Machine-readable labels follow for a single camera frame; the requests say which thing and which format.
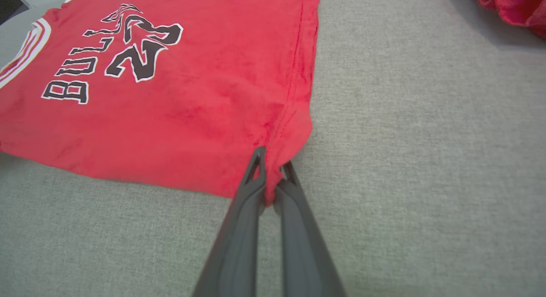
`bulls jersey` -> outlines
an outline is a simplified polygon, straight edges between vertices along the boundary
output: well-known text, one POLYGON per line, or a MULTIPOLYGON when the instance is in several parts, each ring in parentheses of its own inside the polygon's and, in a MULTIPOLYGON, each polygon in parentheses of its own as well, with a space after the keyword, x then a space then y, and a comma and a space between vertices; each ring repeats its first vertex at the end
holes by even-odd
POLYGON ((318 0, 66 0, 0 72, 0 151, 233 196, 267 147, 267 199, 311 131, 318 0))

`gray fabric surface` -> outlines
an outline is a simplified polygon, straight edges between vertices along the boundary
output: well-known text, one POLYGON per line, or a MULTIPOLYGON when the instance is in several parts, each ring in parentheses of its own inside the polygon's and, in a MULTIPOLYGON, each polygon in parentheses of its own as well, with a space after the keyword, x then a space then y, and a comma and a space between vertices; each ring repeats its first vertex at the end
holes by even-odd
MULTIPOLYGON (((0 64, 43 9, 0 26, 0 64)), ((349 296, 546 294, 546 44, 473 0, 321 0, 294 159, 349 296)), ((0 157, 1 296, 190 295, 229 201, 0 157)), ((259 296, 281 295, 261 217, 259 296)))

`basketball jersey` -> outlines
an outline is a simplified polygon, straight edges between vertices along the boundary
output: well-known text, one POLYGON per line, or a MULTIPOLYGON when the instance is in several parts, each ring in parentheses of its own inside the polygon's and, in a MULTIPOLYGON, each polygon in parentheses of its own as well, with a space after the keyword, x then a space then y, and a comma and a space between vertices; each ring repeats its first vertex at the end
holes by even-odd
POLYGON ((66 0, 0 71, 0 151, 96 178, 267 201, 311 131, 318 0, 66 0))

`red cloth pile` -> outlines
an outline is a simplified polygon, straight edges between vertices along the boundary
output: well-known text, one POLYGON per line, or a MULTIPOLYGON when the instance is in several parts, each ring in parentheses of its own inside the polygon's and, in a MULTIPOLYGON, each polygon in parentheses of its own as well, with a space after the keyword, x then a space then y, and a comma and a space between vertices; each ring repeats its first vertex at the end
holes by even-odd
POLYGON ((487 9, 498 10, 503 21, 529 28, 546 38, 546 0, 478 0, 487 9))

